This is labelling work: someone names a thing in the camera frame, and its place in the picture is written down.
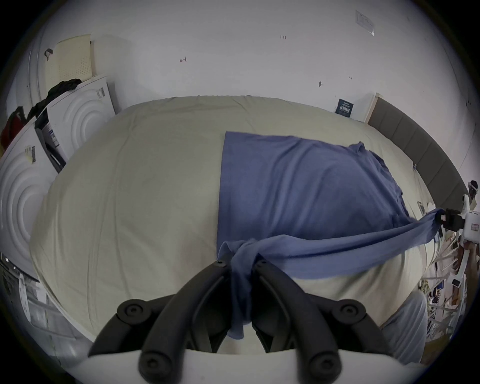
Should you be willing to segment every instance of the white wall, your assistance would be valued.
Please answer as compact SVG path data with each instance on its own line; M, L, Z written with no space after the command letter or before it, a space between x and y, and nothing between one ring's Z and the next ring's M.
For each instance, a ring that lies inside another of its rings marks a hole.
M355 23L355 10L375 24L374 36ZM111 76L121 109L171 96L255 95L334 111L343 98L363 120L378 92L439 143L465 182L480 181L479 99L447 41L409 1L71 1L49 21L40 57L86 33L94 70ZM39 60L42 96L43 68Z

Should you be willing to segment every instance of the bag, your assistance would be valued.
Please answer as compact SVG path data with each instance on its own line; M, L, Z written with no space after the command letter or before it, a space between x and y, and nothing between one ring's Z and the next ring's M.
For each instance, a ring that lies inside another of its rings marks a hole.
M24 108L18 107L8 118L5 128L0 134L0 145L6 151L15 136L27 123L24 115Z

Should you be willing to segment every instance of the blue cloth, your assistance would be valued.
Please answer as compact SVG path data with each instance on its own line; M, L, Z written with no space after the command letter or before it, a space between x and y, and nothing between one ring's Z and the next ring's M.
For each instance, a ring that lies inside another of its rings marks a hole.
M258 257L291 277L354 274L431 241L435 214L409 217L385 163L363 143L227 132L217 251L234 253L229 335L242 338L250 322Z

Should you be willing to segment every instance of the upholstered headboard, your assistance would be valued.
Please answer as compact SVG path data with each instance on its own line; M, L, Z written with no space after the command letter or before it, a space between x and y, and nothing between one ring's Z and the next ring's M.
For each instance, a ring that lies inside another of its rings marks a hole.
M437 142L401 110L375 97L367 123L412 159L437 207L462 210L468 194L460 174Z

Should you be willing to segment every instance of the beige bed sheet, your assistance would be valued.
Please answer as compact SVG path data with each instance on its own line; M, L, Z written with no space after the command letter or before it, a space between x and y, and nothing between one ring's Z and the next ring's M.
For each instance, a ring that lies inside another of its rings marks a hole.
M109 121L71 158L42 203L30 240L40 281L91 339L126 299L177 292L216 258L225 131L295 135L382 157L411 216L432 198L411 160L365 123L251 96L152 101ZM361 301L377 324L403 303L436 246L411 249L354 276L297 280L309 293Z

